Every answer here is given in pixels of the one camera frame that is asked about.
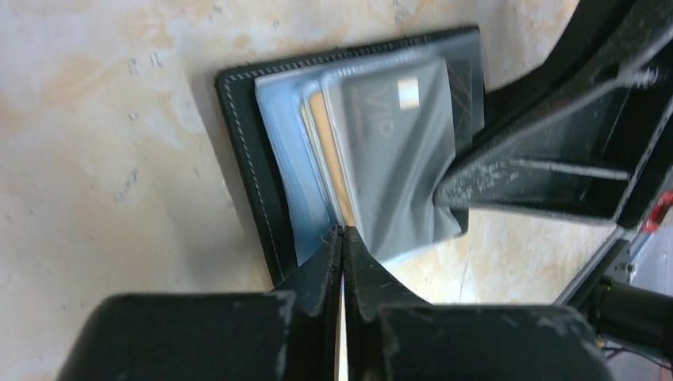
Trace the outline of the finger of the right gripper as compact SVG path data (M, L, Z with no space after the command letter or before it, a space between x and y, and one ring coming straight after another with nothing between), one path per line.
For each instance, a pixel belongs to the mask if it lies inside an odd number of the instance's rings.
M580 1L548 58L536 69L486 94L484 137L505 130L568 83L646 1Z
M672 188L672 52L533 115L452 168L441 206L639 226Z

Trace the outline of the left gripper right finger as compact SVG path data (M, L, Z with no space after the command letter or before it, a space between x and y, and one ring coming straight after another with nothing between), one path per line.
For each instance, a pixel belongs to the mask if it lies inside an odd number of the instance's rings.
M610 380L579 312L563 305L433 305L344 230L352 380Z

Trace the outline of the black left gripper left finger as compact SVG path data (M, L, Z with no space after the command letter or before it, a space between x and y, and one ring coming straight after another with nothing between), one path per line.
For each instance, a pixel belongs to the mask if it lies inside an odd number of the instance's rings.
M273 290L117 294L88 317L60 380L334 380L343 230Z

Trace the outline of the black VIP credit card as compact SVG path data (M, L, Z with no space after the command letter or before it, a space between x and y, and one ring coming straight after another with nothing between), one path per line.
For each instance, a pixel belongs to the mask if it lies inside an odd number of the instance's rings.
M356 227L378 260L460 233L434 191L456 154L442 57L398 57L342 71L325 93Z

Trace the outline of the black leather card holder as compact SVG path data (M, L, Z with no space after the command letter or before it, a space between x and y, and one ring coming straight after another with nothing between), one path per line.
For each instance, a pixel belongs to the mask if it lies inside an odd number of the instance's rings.
M298 257L295 247L294 231L290 226L290 212L279 167L263 125L260 108L256 104L255 79L306 67L316 68L320 64L453 41L466 47L467 52L449 56L451 88L456 90L460 84L472 86L470 90L461 90L454 97L452 104L458 106L468 95L483 94L482 44L477 25L463 25L397 40L241 64L227 67L216 75L214 87L273 284L281 283L303 261Z

